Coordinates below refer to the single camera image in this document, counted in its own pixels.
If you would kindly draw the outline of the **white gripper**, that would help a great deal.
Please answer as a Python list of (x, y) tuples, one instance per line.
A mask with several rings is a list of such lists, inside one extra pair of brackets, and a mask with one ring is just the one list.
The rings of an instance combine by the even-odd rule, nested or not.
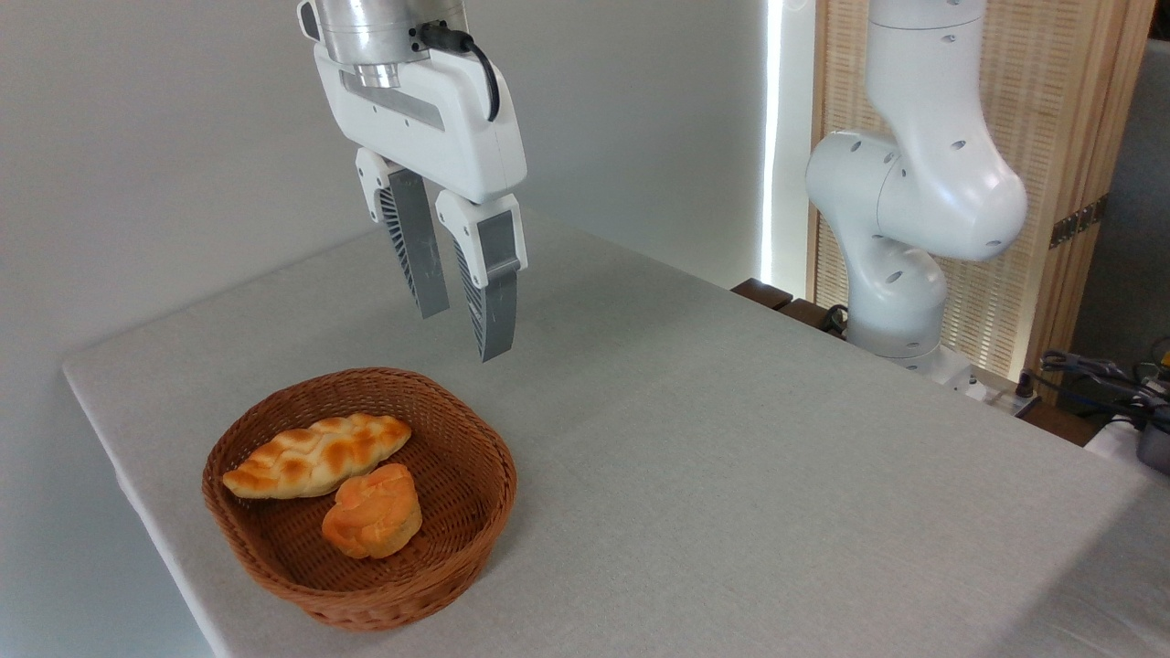
[(505, 193), (526, 179), (526, 155), (501, 71), (490, 122), (484, 67), (473, 56), (438, 52), (401, 63), (395, 88), (359, 84), (325, 46), (314, 46), (314, 59), (335, 123), (362, 146), (355, 166), (369, 215), (388, 229), (421, 316), (450, 308), (426, 178), (446, 189), (436, 210), (454, 241), (480, 357), (509, 351), (529, 259), (518, 201)]

